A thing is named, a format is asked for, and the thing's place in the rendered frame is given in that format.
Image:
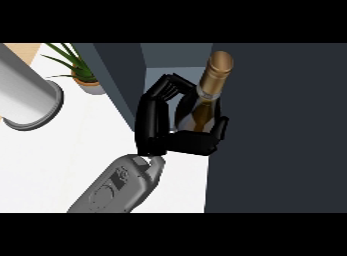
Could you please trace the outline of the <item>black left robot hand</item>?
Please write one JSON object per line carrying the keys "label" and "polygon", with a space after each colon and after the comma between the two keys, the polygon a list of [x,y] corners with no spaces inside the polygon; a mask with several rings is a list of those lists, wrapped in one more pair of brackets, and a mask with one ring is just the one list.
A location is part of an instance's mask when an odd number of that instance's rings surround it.
{"label": "black left robot hand", "polygon": [[134,141],[140,156],[168,151],[208,156],[224,139],[229,118],[220,94],[208,94],[175,73],[164,74],[140,97]]}

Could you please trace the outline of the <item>gold-necked wine bottle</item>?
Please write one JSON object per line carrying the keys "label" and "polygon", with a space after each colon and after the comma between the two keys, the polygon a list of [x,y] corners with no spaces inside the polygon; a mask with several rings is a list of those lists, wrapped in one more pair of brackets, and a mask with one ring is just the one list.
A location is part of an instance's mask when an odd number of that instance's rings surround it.
{"label": "gold-necked wine bottle", "polygon": [[177,131],[208,132],[220,118],[220,94],[233,68],[227,52],[211,53],[198,85],[181,97],[174,112]]}

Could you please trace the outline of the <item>dark grey cabinet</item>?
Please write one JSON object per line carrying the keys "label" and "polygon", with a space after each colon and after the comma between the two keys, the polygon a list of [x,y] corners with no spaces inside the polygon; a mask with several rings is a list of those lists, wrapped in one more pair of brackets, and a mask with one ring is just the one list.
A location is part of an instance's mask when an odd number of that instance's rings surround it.
{"label": "dark grey cabinet", "polygon": [[130,129],[139,99],[162,74],[198,83],[211,43],[74,43]]}

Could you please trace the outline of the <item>dark grey cabinet door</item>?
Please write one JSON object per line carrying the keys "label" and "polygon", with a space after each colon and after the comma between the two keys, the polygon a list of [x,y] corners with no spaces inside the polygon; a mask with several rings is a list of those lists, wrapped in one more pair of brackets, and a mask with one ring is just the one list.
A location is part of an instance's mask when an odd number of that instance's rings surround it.
{"label": "dark grey cabinet door", "polygon": [[347,44],[217,43],[234,64],[209,212],[347,212]]}

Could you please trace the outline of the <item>green potted plant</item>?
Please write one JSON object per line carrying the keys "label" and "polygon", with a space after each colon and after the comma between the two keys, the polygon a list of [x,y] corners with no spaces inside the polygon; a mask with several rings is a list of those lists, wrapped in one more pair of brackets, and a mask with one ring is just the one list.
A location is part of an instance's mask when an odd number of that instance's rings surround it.
{"label": "green potted plant", "polygon": [[44,58],[57,62],[69,69],[69,74],[65,74],[65,77],[74,80],[87,94],[103,95],[105,90],[74,45],[62,43],[60,47],[57,47],[53,43],[47,43],[45,46],[62,57],[62,59],[57,59],[56,57],[44,55]]}

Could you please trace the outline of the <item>white cylinder with grey rim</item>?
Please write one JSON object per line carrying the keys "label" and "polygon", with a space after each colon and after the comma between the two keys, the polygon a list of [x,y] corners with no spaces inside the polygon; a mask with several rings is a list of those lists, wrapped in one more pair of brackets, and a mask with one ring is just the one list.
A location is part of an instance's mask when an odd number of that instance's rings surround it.
{"label": "white cylinder with grey rim", "polygon": [[63,104],[59,85],[44,80],[0,43],[0,116],[6,125],[29,131],[48,123]]}

